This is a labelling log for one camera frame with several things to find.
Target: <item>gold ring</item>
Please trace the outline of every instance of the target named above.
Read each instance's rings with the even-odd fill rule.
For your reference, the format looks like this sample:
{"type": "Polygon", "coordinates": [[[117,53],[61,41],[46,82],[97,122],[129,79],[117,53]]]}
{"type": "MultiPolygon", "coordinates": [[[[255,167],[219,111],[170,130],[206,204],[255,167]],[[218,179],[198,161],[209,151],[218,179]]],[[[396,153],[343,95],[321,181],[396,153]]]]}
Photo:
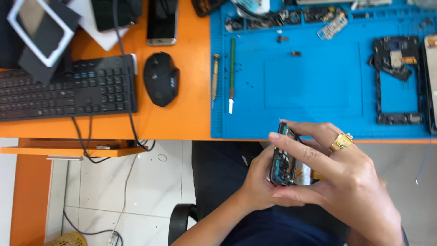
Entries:
{"type": "Polygon", "coordinates": [[[346,147],[351,146],[354,142],[352,141],[354,137],[349,133],[342,133],[338,135],[338,137],[335,139],[334,143],[329,148],[332,152],[344,149],[346,147]]]}

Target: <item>fingernail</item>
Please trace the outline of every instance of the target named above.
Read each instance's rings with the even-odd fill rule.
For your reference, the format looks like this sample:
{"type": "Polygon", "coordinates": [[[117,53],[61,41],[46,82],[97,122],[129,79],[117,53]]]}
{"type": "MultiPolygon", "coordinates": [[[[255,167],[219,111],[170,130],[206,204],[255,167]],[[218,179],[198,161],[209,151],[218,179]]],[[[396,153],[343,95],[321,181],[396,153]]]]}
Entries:
{"type": "Polygon", "coordinates": [[[281,135],[277,132],[271,132],[269,133],[269,138],[270,139],[278,139],[281,135]]]}

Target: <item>gold screwdriver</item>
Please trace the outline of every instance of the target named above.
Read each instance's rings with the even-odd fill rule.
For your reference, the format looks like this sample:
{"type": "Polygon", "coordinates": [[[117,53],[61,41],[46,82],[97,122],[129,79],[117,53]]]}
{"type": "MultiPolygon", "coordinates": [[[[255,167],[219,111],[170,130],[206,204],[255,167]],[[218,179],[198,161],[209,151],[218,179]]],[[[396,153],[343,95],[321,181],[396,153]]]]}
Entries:
{"type": "Polygon", "coordinates": [[[214,109],[215,96],[217,95],[217,76],[219,73],[219,54],[214,54],[214,73],[212,74],[212,108],[214,109]]]}

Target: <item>green screwdriver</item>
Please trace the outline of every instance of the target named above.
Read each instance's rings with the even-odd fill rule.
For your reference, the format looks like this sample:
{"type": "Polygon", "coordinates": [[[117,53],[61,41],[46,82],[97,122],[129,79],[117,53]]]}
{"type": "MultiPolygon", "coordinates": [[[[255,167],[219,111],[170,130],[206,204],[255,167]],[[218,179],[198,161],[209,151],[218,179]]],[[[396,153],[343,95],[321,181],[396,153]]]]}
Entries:
{"type": "Polygon", "coordinates": [[[231,38],[231,76],[229,77],[229,113],[232,114],[234,104],[234,77],[235,77],[235,38],[231,38]]]}

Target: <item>screwdriver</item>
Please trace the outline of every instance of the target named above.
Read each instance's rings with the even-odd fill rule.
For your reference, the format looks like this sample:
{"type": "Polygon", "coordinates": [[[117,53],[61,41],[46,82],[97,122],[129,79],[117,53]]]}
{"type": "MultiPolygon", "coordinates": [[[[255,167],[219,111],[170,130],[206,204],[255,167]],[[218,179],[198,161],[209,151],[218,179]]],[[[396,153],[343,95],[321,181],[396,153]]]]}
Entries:
{"type": "Polygon", "coordinates": [[[234,77],[235,77],[235,38],[231,38],[231,71],[229,77],[229,113],[232,114],[234,104],[234,77]]]}
{"type": "Polygon", "coordinates": [[[215,96],[217,95],[217,76],[219,73],[219,54],[214,54],[214,73],[212,74],[212,109],[214,109],[215,96]]]}

